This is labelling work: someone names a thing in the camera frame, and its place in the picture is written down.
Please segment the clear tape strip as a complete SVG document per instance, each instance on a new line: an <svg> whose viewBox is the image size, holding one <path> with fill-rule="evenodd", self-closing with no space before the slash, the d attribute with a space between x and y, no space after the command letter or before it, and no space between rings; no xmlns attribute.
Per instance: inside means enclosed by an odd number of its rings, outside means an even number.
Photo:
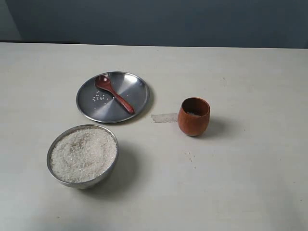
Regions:
<svg viewBox="0 0 308 231"><path fill-rule="evenodd" d="M178 114L152 114L151 119L154 123L176 123L178 120Z"/></svg>

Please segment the brown wooden cup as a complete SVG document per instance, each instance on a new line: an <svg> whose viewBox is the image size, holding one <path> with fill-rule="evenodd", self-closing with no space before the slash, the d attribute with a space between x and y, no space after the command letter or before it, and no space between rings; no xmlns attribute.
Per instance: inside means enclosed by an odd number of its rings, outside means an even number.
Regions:
<svg viewBox="0 0 308 231"><path fill-rule="evenodd" d="M197 97L185 99L178 113L180 130L188 136L202 135L209 124L210 106L207 101Z"/></svg>

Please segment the round steel plate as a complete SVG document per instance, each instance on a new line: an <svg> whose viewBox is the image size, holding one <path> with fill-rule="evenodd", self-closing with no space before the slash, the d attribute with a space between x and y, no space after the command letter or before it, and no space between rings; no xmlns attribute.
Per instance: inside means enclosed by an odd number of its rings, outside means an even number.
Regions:
<svg viewBox="0 0 308 231"><path fill-rule="evenodd" d="M104 124L119 123L146 108L150 89L142 78L121 71L105 72L102 76L110 79L113 89L133 107L134 114L130 114L110 92L96 87L96 77L92 77L80 87L76 96L77 108L85 117Z"/></svg>

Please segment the red wooden spoon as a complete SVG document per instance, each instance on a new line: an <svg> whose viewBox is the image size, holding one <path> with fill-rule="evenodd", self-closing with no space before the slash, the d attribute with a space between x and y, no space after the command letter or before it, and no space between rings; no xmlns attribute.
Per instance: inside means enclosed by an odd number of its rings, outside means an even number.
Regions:
<svg viewBox="0 0 308 231"><path fill-rule="evenodd" d="M94 83L97 88L111 93L113 97L126 109L129 114L133 115L135 113L134 108L113 89L109 77L99 75L95 78Z"/></svg>

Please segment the steel bowl of rice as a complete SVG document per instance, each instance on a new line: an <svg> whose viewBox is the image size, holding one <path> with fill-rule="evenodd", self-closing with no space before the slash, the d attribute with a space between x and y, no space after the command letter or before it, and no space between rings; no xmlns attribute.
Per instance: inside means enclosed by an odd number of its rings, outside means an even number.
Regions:
<svg viewBox="0 0 308 231"><path fill-rule="evenodd" d="M81 183L69 183L69 182L65 182L65 181L62 181L60 179L58 179L54 173L52 172L52 169L51 169L51 165L50 165L50 156L51 156L51 152L53 150L53 148L55 147L56 143L58 141L60 141L61 138L63 138L64 136L76 131L76 130L80 130L80 129L84 129L84 128L100 128L100 129L104 129L106 130L107 132L109 132L113 138L115 139L116 141L116 146L117 146L117 154L116 154L116 158L115 158L115 161L112 163L111 167L109 167L109 169L107 169L106 172L104 172L103 174L101 174L100 176L92 179L92 180L89 180L87 182L81 182ZM103 127L103 126L99 126L99 125L92 125L92 124L86 124L86 125L80 125L80 126L76 126L76 127L73 127L73 128L70 128L68 130L66 130L65 132L63 132L61 135L59 135L52 143L52 145L50 146L49 150L48 150L48 153L47 153L47 159L46 159L46 162L47 162L47 168L50 172L50 174L62 185L64 186L67 186L67 187L71 187L71 188L77 188L77 189L87 189L87 188L91 188L95 185L97 185L98 183L102 182L103 180L105 180L106 178L108 178L111 173L113 172L115 166L116 166L116 163L117 163L117 160L118 160L118 157L119 157L119 145L118 145L118 141L116 139L116 136L112 133L112 131L110 131L109 129Z"/></svg>

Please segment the white uncooked rice grains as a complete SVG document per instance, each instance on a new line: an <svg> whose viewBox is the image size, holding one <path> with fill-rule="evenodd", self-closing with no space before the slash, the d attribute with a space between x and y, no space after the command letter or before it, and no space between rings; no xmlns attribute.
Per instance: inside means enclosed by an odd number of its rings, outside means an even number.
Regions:
<svg viewBox="0 0 308 231"><path fill-rule="evenodd" d="M81 183L106 172L115 161L116 154L116 141L109 132L100 128L84 128L56 143L50 165L58 179Z"/></svg>

